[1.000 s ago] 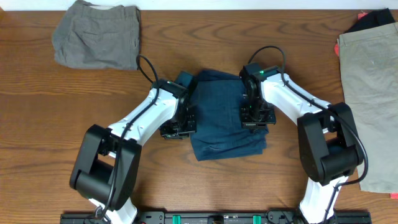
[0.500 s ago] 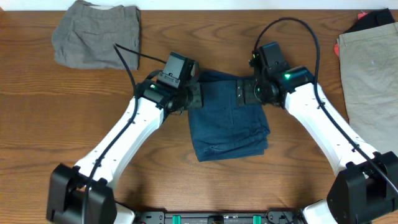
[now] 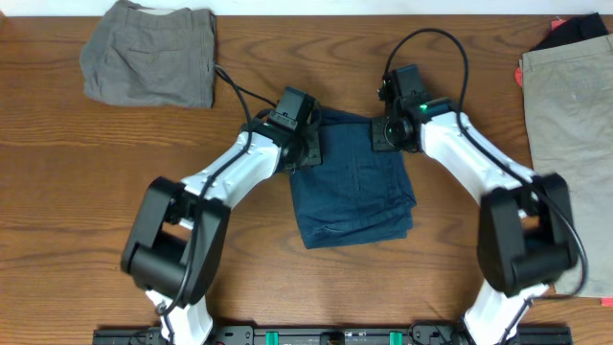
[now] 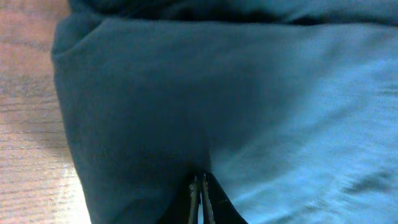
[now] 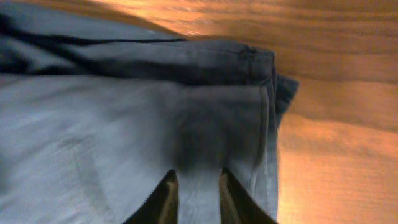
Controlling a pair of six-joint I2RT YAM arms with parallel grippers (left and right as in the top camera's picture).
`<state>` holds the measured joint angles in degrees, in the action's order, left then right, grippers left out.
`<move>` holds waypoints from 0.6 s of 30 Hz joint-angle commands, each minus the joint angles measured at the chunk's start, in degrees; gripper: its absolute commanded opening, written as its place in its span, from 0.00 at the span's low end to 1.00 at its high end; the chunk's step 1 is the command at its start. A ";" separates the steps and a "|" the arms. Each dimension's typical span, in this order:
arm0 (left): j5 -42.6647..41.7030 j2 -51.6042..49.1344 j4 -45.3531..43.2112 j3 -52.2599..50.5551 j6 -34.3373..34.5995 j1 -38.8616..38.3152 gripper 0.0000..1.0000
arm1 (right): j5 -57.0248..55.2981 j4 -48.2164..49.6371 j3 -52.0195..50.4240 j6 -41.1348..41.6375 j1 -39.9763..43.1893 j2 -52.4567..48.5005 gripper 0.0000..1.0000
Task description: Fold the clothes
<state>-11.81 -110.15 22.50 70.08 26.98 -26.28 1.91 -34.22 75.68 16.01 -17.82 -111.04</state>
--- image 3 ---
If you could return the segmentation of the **navy blue shorts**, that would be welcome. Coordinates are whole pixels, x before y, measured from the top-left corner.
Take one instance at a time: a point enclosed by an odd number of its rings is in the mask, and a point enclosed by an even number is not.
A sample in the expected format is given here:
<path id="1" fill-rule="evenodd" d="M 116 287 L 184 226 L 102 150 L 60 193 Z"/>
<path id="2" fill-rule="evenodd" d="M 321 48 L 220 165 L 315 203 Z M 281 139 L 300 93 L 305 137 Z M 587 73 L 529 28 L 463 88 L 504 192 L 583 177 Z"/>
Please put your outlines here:
<path id="1" fill-rule="evenodd" d="M 397 151 L 376 152 L 371 121 L 325 108 L 319 127 L 323 163 L 289 177 L 307 249 L 402 239 L 417 201 Z"/>

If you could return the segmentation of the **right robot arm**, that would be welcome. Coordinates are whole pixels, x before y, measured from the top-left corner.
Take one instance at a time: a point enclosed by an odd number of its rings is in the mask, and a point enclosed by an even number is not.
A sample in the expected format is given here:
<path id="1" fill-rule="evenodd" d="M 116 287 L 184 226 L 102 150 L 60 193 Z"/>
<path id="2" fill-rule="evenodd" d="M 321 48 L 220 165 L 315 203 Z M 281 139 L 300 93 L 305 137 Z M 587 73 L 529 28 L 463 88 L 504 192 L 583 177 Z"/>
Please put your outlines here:
<path id="1" fill-rule="evenodd" d="M 433 99 L 415 64 L 385 73 L 377 94 L 385 113 L 372 120 L 373 149 L 427 155 L 479 206 L 477 258 L 484 282 L 454 343 L 515 340 L 532 301 L 579 260 L 565 180 L 510 159 L 452 100 Z"/>

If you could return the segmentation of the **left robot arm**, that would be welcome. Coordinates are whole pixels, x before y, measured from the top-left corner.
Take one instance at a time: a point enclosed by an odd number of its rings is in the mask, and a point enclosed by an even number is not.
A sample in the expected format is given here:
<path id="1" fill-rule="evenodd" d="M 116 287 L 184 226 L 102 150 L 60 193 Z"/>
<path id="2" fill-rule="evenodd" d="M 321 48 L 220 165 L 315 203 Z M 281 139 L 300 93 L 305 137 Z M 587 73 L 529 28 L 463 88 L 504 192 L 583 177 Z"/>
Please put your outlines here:
<path id="1" fill-rule="evenodd" d="M 144 290 L 169 344 L 203 344 L 213 329 L 205 295 L 216 276 L 232 210 L 263 180 L 321 164 L 321 112 L 287 87 L 279 103 L 249 117 L 236 142 L 207 168 L 179 182 L 148 186 L 121 258 Z"/>

